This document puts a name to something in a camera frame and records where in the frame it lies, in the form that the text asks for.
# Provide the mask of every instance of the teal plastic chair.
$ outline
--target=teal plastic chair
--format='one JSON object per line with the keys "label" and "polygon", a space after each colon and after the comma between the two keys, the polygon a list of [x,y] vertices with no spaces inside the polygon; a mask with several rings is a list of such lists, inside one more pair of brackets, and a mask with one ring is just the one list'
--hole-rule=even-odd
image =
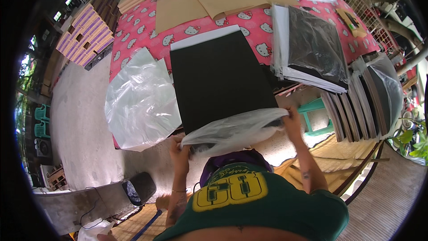
{"label": "teal plastic chair", "polygon": [[49,122],[41,121],[39,124],[34,125],[34,135],[37,138],[51,138],[51,136],[46,135],[46,124],[49,124]]}
{"label": "teal plastic chair", "polygon": [[46,109],[49,105],[42,104],[41,107],[37,107],[34,111],[34,118],[40,121],[50,121],[51,119],[46,116]]}
{"label": "teal plastic chair", "polygon": [[300,106],[299,108],[297,108],[297,112],[299,114],[303,114],[303,116],[305,117],[306,125],[308,126],[309,131],[305,132],[305,135],[318,136],[318,135],[322,135],[322,134],[326,134],[326,133],[334,131],[333,123],[331,122],[331,119],[328,122],[328,126],[326,126],[325,128],[321,128],[321,129],[316,130],[316,131],[312,130],[312,126],[311,126],[311,123],[310,123],[309,117],[308,117],[308,112],[321,110],[324,108],[325,108],[325,106],[324,106],[324,103],[323,103],[321,98],[310,101],[307,104],[304,104],[304,105]]}

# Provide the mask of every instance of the green plant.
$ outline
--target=green plant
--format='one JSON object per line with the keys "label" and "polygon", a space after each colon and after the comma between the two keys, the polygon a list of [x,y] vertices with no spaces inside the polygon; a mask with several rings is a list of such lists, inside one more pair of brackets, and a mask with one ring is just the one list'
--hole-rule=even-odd
{"label": "green plant", "polygon": [[[427,138],[427,128],[426,128],[425,121],[418,122],[411,118],[400,118],[400,119],[406,119],[406,120],[412,121],[415,124],[417,131],[414,134],[414,131],[411,129],[403,131],[400,128],[396,136],[391,138],[394,145],[400,148],[400,152],[403,156],[406,156],[407,154],[409,154],[414,157],[424,158],[425,165],[428,165],[428,138]],[[412,145],[413,151],[408,152],[409,150],[412,150],[410,147],[410,144],[411,142],[413,142],[414,135],[415,135],[415,141]]]}

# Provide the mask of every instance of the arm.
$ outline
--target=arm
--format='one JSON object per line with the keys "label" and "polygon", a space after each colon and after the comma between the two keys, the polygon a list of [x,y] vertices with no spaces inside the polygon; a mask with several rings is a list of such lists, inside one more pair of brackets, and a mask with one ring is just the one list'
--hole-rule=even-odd
{"label": "arm", "polygon": [[180,151],[181,137],[173,137],[169,154],[174,163],[174,182],[168,204],[168,215],[166,227],[175,225],[181,214],[184,213],[187,205],[186,177],[189,173],[189,150],[186,145]]}
{"label": "arm", "polygon": [[318,167],[308,147],[302,140],[300,134],[300,117],[295,106],[287,106],[286,109],[290,115],[283,117],[287,134],[290,141],[296,148],[297,157],[300,163],[300,173],[302,174],[303,189],[306,193],[313,190],[324,189],[328,191],[327,181],[323,172]]}

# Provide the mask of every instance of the blue pole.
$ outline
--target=blue pole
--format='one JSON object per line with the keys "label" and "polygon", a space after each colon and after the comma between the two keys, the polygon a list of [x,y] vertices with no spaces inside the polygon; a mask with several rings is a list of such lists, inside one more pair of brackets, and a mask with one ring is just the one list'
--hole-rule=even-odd
{"label": "blue pole", "polygon": [[159,209],[154,217],[144,226],[130,241],[136,241],[140,236],[152,225],[152,223],[162,214],[162,211]]}

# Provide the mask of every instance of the yellow number print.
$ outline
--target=yellow number print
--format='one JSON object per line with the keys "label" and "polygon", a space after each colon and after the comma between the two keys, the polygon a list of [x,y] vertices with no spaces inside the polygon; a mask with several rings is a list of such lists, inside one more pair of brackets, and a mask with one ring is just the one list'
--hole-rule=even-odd
{"label": "yellow number print", "polygon": [[227,205],[244,204],[268,194],[263,175],[258,173],[235,174],[202,187],[193,196],[192,207],[204,212]]}

